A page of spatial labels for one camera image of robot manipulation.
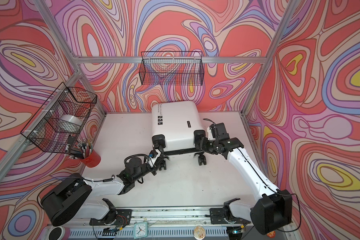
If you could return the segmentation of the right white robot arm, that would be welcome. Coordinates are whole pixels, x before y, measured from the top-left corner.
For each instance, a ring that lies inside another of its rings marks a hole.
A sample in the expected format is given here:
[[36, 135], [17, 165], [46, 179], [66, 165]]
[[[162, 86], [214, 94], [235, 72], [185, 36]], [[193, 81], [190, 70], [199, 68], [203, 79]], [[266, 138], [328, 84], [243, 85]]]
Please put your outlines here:
[[195, 133], [195, 147], [204, 153], [223, 156], [250, 187], [255, 203], [248, 205], [235, 198], [224, 202], [220, 215], [229, 223], [246, 220], [262, 235], [292, 222], [293, 197], [280, 190], [258, 168], [238, 138], [231, 138], [224, 123], [211, 124], [208, 131]]

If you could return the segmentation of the black suitcase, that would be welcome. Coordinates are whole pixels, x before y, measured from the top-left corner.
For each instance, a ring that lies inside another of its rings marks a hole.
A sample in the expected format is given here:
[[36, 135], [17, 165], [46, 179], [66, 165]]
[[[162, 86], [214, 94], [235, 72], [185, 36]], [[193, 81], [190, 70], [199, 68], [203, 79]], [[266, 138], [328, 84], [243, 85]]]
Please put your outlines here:
[[195, 148], [195, 139], [206, 136], [197, 106], [192, 101], [156, 104], [152, 107], [152, 145], [162, 153], [155, 162], [166, 169], [166, 161], [197, 159], [206, 165], [204, 152]]

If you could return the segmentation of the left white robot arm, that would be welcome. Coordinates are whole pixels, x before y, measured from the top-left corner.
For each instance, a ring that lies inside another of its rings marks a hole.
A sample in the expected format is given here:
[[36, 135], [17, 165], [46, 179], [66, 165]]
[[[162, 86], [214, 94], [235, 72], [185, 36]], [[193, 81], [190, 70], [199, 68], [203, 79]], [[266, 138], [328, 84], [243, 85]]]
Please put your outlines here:
[[166, 169], [166, 157], [137, 154], [125, 159], [125, 168], [108, 179], [89, 180], [72, 174], [46, 193], [39, 201], [54, 227], [73, 219], [91, 219], [91, 224], [113, 225], [120, 216], [107, 195], [124, 195], [144, 176]]

